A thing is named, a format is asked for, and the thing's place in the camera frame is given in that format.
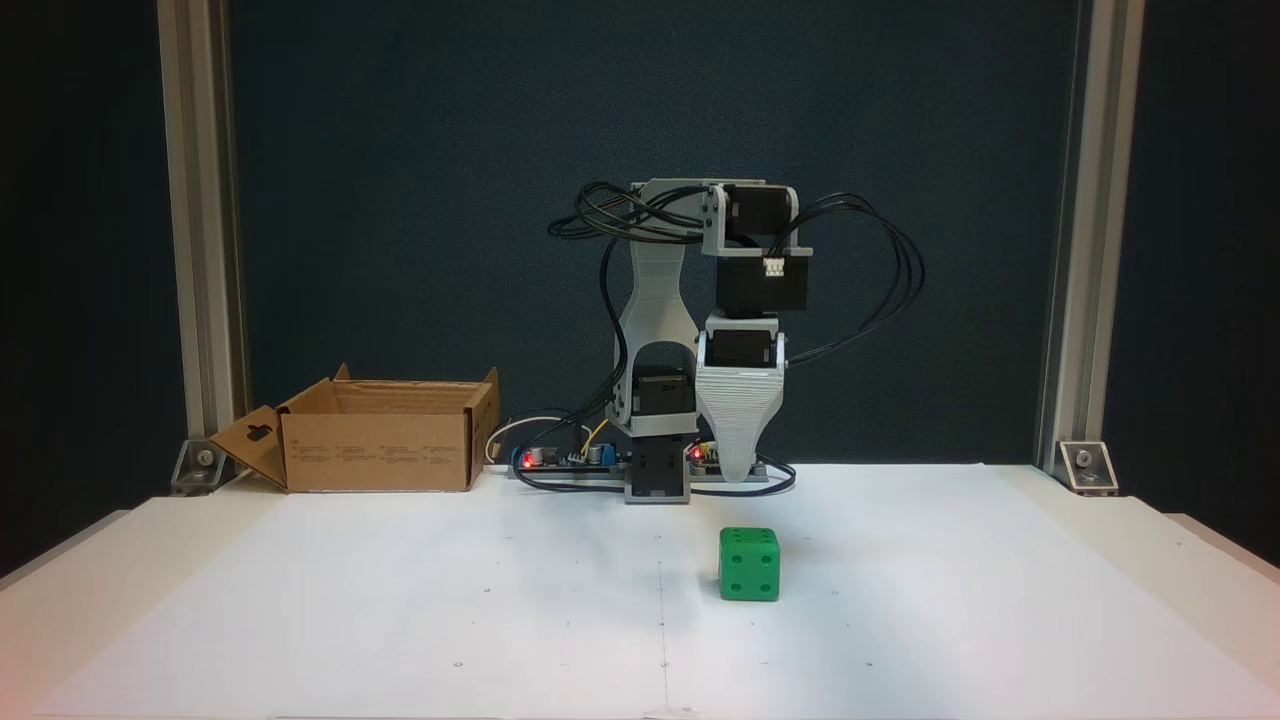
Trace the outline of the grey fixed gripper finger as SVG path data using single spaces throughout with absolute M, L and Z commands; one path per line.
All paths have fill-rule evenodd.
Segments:
M 783 400 L 782 372 L 699 372 L 698 411 L 717 442 L 721 475 L 748 479 L 756 445 Z

